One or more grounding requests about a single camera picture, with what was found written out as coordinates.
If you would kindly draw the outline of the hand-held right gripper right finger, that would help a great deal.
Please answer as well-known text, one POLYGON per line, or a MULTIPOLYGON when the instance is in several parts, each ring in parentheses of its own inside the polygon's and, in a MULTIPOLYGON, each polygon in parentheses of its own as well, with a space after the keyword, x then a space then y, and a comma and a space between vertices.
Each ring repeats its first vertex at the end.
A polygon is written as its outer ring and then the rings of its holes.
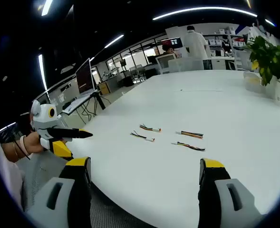
POLYGON ((217 160, 200 160, 198 201, 199 228, 254 228, 265 217, 252 193, 217 160))

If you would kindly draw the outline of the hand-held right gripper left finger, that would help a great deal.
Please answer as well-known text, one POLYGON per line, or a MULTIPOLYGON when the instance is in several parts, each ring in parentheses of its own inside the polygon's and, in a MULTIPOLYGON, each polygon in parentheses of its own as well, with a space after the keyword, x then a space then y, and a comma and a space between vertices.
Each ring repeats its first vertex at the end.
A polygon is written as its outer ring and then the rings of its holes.
POLYGON ((38 228, 90 228, 91 159, 74 158, 36 194, 27 214, 38 228))

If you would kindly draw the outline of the person's left hand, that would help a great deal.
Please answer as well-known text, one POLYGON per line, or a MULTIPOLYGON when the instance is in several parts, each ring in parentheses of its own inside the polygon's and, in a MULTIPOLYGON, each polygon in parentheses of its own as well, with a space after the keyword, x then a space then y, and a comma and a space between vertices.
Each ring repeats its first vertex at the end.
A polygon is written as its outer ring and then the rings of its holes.
POLYGON ((24 137, 24 146, 28 154, 41 153, 44 150, 37 132, 32 132, 24 137))

